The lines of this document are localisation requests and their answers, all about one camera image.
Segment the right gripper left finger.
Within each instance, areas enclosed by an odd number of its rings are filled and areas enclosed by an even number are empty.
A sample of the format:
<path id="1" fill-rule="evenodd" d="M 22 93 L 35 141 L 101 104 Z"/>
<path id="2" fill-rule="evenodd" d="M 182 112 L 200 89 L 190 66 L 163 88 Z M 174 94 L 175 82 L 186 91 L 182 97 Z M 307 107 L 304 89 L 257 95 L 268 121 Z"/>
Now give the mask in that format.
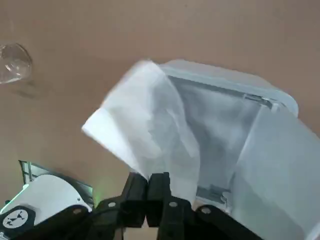
<path id="1" fill-rule="evenodd" d="M 125 228 L 141 228 L 148 182 L 130 173 L 120 196 L 102 200 L 92 211 L 68 206 L 32 228 L 34 240 L 122 240 Z"/>

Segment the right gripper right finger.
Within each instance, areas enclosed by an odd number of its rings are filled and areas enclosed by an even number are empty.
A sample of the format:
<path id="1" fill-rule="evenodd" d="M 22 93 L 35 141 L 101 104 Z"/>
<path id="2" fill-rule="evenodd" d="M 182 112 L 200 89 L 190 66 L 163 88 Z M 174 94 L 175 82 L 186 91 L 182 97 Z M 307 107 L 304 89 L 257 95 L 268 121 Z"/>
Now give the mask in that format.
<path id="1" fill-rule="evenodd" d="M 257 234 L 213 205 L 196 210 L 188 200 L 172 196 L 169 173 L 148 181 L 147 224 L 158 228 L 158 240 L 260 240 Z"/>

